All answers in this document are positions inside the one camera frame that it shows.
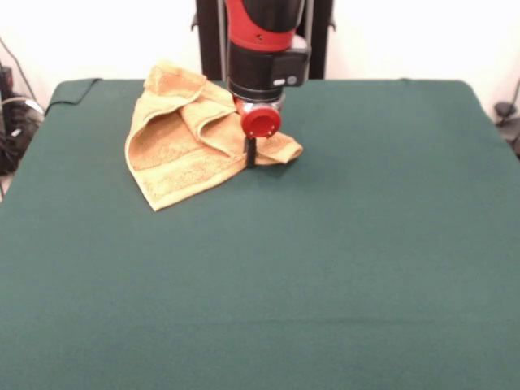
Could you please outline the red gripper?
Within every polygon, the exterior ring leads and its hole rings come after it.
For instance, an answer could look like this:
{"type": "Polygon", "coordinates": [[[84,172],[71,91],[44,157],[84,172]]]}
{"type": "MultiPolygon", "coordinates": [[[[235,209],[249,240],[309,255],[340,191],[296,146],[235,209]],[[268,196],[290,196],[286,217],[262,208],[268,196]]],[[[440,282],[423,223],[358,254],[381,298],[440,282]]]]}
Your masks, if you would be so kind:
{"type": "Polygon", "coordinates": [[[281,127],[281,115],[275,108],[253,108],[239,110],[240,126],[245,134],[245,165],[256,167],[257,139],[274,136],[281,127]]]}

